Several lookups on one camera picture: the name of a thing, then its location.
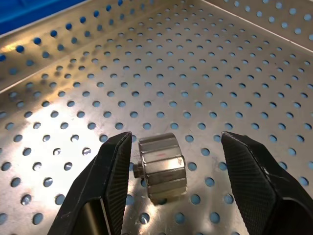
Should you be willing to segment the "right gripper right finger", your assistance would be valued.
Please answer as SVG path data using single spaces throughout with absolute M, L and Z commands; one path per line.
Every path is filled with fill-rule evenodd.
M 313 198 L 267 148 L 223 132 L 231 189 L 249 235 L 313 235 Z

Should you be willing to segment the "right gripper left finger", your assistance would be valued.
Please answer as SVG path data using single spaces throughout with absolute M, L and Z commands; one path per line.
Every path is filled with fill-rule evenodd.
M 73 181 L 47 235 L 121 235 L 131 132 L 109 138 Z

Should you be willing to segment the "perforated metal tray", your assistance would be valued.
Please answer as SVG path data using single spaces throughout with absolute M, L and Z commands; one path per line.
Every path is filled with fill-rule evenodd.
M 129 175 L 122 235 L 248 235 L 221 134 L 313 197 L 313 1 L 88 0 L 0 36 L 0 235 L 47 235 L 102 143 L 172 132 L 187 194 Z

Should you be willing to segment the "blue compartment tray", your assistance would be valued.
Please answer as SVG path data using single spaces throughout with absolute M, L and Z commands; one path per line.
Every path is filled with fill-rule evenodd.
M 0 0 L 0 38 L 13 30 L 86 1 L 90 0 Z

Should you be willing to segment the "steel nut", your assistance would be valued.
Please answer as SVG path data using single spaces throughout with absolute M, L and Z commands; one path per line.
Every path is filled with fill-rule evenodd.
M 133 166 L 134 177 L 144 180 L 153 203 L 187 192 L 186 161 L 173 133 L 139 139 L 138 149 L 140 161 Z

